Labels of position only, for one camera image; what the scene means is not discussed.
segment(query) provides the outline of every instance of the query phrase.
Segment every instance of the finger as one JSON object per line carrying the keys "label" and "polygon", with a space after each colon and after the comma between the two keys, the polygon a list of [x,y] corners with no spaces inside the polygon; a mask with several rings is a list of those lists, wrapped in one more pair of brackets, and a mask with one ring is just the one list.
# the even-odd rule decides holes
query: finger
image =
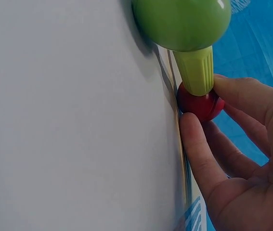
{"label": "finger", "polygon": [[227,177],[213,157],[202,126],[194,114],[186,113],[180,118],[180,130],[193,175],[207,200]]}
{"label": "finger", "polygon": [[214,157],[229,176],[249,179],[260,168],[242,154],[212,121],[203,124],[203,128]]}
{"label": "finger", "polygon": [[231,106],[268,126],[273,116],[273,88],[254,78],[215,75],[214,90]]}
{"label": "finger", "polygon": [[256,119],[229,104],[225,105],[224,110],[243,129],[255,145],[270,158],[271,151],[266,127]]}

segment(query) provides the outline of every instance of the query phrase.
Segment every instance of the green toy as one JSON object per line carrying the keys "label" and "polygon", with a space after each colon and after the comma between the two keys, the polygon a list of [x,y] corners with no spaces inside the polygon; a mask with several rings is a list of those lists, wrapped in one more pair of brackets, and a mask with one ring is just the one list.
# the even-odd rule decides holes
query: green toy
{"label": "green toy", "polygon": [[230,0],[133,0],[141,30],[172,50],[184,87],[195,96],[213,88],[212,44],[231,19]]}

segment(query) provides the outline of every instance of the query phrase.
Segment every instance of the ridged yellow-green cylinder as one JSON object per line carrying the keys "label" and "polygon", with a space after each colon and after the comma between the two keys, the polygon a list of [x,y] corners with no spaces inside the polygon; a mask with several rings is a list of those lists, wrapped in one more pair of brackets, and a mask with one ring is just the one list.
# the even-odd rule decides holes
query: ridged yellow-green cylinder
{"label": "ridged yellow-green cylinder", "polygon": [[186,90],[195,96],[210,92],[213,88],[212,46],[197,51],[173,53]]}

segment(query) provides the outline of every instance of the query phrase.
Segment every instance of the hand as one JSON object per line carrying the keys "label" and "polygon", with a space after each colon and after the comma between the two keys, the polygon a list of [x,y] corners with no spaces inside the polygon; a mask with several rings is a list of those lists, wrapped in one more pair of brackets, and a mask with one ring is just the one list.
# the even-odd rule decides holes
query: hand
{"label": "hand", "polygon": [[273,231],[273,88],[215,76],[214,90],[269,162],[261,167],[247,158],[213,122],[181,117],[183,145],[212,223],[218,231]]}

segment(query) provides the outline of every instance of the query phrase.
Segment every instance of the blue tarp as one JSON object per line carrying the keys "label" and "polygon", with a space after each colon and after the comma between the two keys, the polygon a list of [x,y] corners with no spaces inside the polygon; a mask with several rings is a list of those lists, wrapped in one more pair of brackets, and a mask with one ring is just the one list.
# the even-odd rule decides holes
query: blue tarp
{"label": "blue tarp", "polygon": [[[224,36],[213,46],[215,73],[254,77],[273,87],[273,0],[232,0],[233,15]],[[215,119],[237,147],[260,165],[268,159],[228,115]],[[208,218],[208,231],[213,231]]]}

